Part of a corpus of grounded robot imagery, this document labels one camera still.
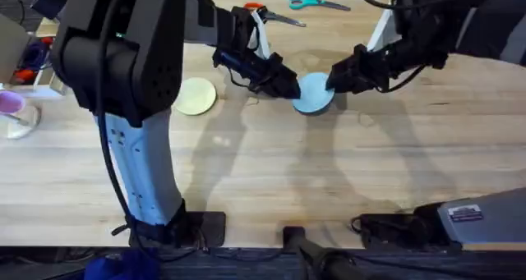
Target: black mount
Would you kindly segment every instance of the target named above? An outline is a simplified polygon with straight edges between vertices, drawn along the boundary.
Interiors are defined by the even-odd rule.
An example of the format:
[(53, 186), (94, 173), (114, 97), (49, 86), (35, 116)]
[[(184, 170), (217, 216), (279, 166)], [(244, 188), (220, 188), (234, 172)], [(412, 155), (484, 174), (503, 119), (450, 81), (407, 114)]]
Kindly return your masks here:
[(389, 278), (368, 277), (355, 267), (352, 257), (345, 250), (323, 248), (306, 239), (303, 227), (283, 229), (284, 253), (296, 253), (307, 263), (319, 280), (387, 280)]
[[(234, 7), (232, 15), (236, 20), (233, 42), (230, 45), (218, 45), (212, 57), (214, 67), (225, 66), (229, 71), (234, 70), (242, 78), (249, 79), (249, 85), (241, 85), (232, 76), (230, 78), (233, 84), (246, 87), (255, 94), (263, 92), (275, 98), (299, 99), (298, 74), (283, 64), (283, 58), (272, 53), (268, 59), (264, 59), (254, 53), (260, 45), (260, 34), (250, 11)], [(249, 48), (247, 45), (253, 30), (256, 31), (257, 45)]]
[(412, 214), (362, 214), (351, 223), (362, 244), (371, 250), (458, 252), (438, 214), (442, 203), (420, 206)]
[[(151, 226), (138, 220), (131, 223), (136, 224), (137, 235), (141, 237), (141, 244), (146, 247), (157, 247), (159, 244), (176, 248), (196, 245), (220, 247), (224, 243), (226, 214), (213, 211), (187, 212), (183, 200), (181, 207), (166, 226)], [(138, 246), (137, 238), (133, 234), (130, 235), (129, 243), (132, 247)]]

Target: light blue disc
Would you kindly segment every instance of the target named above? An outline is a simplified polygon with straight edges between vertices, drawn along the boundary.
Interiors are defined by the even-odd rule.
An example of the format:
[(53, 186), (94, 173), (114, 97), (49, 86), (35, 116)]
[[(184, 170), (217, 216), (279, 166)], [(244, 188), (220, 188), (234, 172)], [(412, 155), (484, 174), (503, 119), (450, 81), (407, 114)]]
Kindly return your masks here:
[(326, 90), (325, 83), (329, 76), (322, 72), (310, 73), (299, 80), (302, 91), (300, 99), (293, 99), (293, 106), (299, 112), (318, 112), (329, 105), (335, 97), (335, 90)]

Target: wooden table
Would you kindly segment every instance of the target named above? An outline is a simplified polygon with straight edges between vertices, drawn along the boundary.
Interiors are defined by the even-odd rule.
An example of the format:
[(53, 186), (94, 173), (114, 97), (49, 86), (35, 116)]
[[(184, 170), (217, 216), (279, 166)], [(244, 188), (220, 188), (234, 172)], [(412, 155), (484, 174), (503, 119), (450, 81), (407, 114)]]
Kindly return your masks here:
[[(267, 25), (272, 51), (299, 76), (329, 72), (367, 43), (381, 15), (362, 0), (331, 0), (351, 12), (215, 0), (247, 1), (307, 23)], [(258, 102), (233, 86), (212, 67), (213, 51), (186, 45), (184, 77), (211, 80), (218, 103), (199, 117), (174, 112), (170, 138), (187, 207), (226, 212), (226, 246), (280, 246), (283, 226), (302, 225), (324, 246), (360, 248), (346, 227), (360, 213), (526, 186), (521, 67), (452, 56), (399, 92), (341, 95), (328, 113), (305, 117), (287, 100)], [(92, 116), (72, 96), (42, 107), (33, 135), (0, 141), (0, 245), (125, 246), (127, 233), (110, 235), (123, 214)]]

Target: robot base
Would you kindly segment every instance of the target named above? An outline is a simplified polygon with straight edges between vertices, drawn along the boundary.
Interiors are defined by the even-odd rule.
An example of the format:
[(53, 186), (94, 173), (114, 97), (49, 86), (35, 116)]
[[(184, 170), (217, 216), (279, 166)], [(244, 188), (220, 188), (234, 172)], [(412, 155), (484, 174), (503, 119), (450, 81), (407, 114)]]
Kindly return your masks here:
[[(192, 247), (221, 247), (224, 244), (226, 229), (226, 214), (224, 212), (184, 212), (184, 219), (168, 226), (151, 226), (136, 221), (136, 231), (141, 237), (144, 247), (157, 248), (159, 246)], [(131, 247), (138, 247), (136, 238), (130, 235)]]
[(304, 227), (287, 226), (283, 229), (283, 253), (287, 255), (295, 254), (298, 250), (296, 241), (306, 239)]

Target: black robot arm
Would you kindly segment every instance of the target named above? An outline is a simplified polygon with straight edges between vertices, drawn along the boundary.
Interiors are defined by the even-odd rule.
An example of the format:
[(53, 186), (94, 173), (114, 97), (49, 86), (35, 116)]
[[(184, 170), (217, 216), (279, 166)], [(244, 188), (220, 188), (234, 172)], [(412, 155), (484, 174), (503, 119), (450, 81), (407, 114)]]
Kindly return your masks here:
[(318, 280), (394, 280), (384, 274), (366, 275), (346, 250), (324, 248), (306, 238), (303, 227), (283, 229), (284, 253), (296, 253), (303, 278), (308, 279), (307, 266)]
[[(395, 91), (424, 67), (443, 68), (450, 53), (526, 66), (526, 0), (398, 0), (394, 4), (413, 7), (394, 9), (402, 39), (374, 52), (356, 46), (351, 57), (333, 65), (328, 89), (354, 94)], [(412, 69), (406, 80), (390, 86), (390, 79)]]
[[(247, 47), (256, 22), (247, 9), (232, 11), (212, 0), (120, 0), (109, 40), (107, 63), (111, 84), (104, 86), (106, 112), (140, 126), (147, 117), (169, 108), (182, 78), (183, 42), (206, 44), (226, 53), (214, 55), (251, 80), (251, 90), (298, 98), (296, 73), (274, 53), (257, 57)], [(60, 78), (73, 88), (79, 104), (93, 112), (100, 31), (109, 0), (69, 0), (52, 52)], [(239, 66), (240, 62), (250, 62)]]

